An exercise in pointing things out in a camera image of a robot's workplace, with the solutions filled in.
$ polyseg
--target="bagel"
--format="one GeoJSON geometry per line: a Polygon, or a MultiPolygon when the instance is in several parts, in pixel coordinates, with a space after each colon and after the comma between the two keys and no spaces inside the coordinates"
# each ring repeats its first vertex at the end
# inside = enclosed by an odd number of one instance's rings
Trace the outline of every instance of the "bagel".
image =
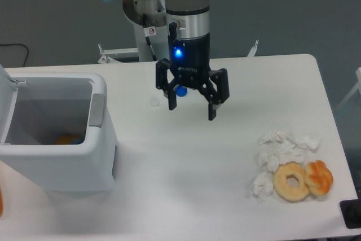
{"type": "Polygon", "coordinates": [[[333,184],[333,176],[323,161],[316,160],[306,164],[305,182],[312,194],[323,196],[329,192],[333,184]]]}
{"type": "Polygon", "coordinates": [[[309,194],[310,190],[305,183],[305,170],[296,163],[281,165],[273,175],[273,185],[276,192],[286,200],[303,200],[309,194]],[[294,177],[298,181],[298,186],[290,186],[287,178],[294,177]]]}

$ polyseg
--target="small white circle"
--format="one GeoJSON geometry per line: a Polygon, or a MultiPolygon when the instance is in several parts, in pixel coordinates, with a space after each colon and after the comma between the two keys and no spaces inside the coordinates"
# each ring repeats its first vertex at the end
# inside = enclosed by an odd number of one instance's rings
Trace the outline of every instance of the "small white circle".
{"type": "Polygon", "coordinates": [[[157,97],[151,97],[149,99],[149,105],[151,107],[157,107],[157,106],[159,106],[159,104],[160,104],[160,101],[159,101],[159,99],[157,97]]]}

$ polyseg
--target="blue led light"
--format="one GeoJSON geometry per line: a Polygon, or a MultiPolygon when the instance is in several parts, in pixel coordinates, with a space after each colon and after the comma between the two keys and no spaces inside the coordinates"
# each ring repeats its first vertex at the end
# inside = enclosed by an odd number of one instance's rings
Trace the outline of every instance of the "blue led light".
{"type": "Polygon", "coordinates": [[[181,49],[175,49],[174,51],[174,55],[176,58],[181,58],[183,56],[183,52],[181,51],[181,49]]]}

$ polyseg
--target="crumpled tissue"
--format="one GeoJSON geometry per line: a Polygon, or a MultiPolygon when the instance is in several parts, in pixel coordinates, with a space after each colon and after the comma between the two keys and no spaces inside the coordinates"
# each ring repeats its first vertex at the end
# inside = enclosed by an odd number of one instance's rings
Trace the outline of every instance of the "crumpled tissue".
{"type": "Polygon", "coordinates": [[[296,137],[294,142],[301,149],[315,151],[320,147],[321,137],[317,135],[302,135],[296,137]]]}
{"type": "Polygon", "coordinates": [[[252,191],[261,202],[265,202],[273,192],[271,173],[280,165],[289,162],[302,163],[306,150],[316,151],[321,144],[321,137],[315,135],[296,136],[282,130],[271,131],[258,142],[262,150],[257,154],[257,164],[265,166],[268,172],[261,173],[254,181],[252,191]]]}
{"type": "Polygon", "coordinates": [[[262,172],[253,182],[253,194],[257,195],[261,202],[265,202],[273,192],[272,178],[267,172],[262,172]]]}

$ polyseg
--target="cable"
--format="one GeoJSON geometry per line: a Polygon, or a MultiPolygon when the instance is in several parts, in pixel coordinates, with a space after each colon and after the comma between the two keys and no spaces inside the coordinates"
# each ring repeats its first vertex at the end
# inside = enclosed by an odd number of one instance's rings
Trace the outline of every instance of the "cable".
{"type": "MultiPolygon", "coordinates": [[[[146,27],[147,27],[147,15],[143,14],[143,28],[146,28],[146,27]]],[[[153,61],[157,62],[158,59],[156,57],[156,53],[154,52],[153,46],[151,44],[151,39],[146,36],[146,41],[147,41],[147,45],[149,46],[149,49],[151,50],[153,61]]]]}
{"type": "Polygon", "coordinates": [[[22,44],[22,43],[0,43],[0,46],[21,46],[23,48],[25,48],[27,50],[27,55],[25,56],[25,59],[24,59],[24,62],[23,62],[23,67],[25,67],[26,63],[27,63],[27,60],[28,60],[28,56],[29,56],[29,48],[22,44]]]}
{"type": "Polygon", "coordinates": [[[361,237],[361,234],[352,237],[349,241],[356,241],[359,237],[361,237]]]}

